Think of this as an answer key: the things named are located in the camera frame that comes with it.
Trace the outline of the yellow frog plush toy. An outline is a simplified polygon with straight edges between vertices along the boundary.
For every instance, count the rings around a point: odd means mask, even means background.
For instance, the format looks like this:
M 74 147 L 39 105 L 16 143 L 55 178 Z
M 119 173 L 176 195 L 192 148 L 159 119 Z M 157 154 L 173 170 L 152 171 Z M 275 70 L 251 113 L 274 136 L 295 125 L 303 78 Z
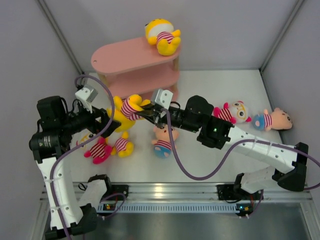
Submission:
M 147 43 L 161 56 L 173 55 L 181 43 L 181 30 L 164 18 L 155 18 L 144 26 Z

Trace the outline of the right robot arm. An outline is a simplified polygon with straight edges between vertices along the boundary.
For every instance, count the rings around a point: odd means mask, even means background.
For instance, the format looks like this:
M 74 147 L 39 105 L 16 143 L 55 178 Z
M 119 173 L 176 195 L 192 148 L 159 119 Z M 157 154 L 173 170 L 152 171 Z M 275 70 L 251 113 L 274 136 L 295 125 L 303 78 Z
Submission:
M 213 109 L 213 105 L 203 97 L 195 95 L 188 99 L 185 109 L 154 99 L 136 114 L 157 127 L 167 125 L 199 133 L 196 139 L 206 147 L 224 150 L 227 155 L 236 151 L 267 164 L 264 169 L 236 176 L 233 192 L 240 199 L 276 186 L 291 192 L 304 190 L 308 153 L 306 144 L 292 146 L 271 143 L 214 117 Z

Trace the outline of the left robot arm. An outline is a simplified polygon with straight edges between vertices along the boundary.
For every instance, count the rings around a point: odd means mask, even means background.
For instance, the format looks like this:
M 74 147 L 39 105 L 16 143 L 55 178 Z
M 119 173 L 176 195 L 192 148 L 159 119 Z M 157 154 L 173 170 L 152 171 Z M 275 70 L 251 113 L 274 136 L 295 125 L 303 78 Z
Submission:
M 88 111 L 81 106 L 77 113 L 70 114 L 65 105 L 65 99 L 60 96 L 39 100 L 38 129 L 29 141 L 50 205 L 50 229 L 44 235 L 47 240 L 70 239 L 94 231 L 101 200 L 113 195 L 110 178 L 101 174 L 89 178 L 84 194 L 77 200 L 66 156 L 79 149 L 70 148 L 74 134 L 87 129 L 95 138 L 108 137 L 120 122 L 110 118 L 102 108 Z

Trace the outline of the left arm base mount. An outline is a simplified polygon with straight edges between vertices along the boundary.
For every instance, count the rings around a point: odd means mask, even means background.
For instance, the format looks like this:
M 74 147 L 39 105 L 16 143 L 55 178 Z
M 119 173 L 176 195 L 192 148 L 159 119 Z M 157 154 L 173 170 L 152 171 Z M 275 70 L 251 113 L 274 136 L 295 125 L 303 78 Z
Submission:
M 113 184 L 110 189 L 102 196 L 103 201 L 123 201 L 129 195 L 129 185 L 127 184 Z

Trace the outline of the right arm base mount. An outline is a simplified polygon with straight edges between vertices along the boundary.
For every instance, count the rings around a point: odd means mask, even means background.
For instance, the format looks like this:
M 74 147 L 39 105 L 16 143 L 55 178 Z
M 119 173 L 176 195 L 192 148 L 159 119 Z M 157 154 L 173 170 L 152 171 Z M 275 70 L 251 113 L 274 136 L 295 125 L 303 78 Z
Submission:
M 237 203 L 240 201 L 255 201 L 259 200 L 262 192 L 256 191 L 248 193 L 242 189 L 234 189 L 234 184 L 218 184 L 216 186 L 218 199 L 228 203 Z

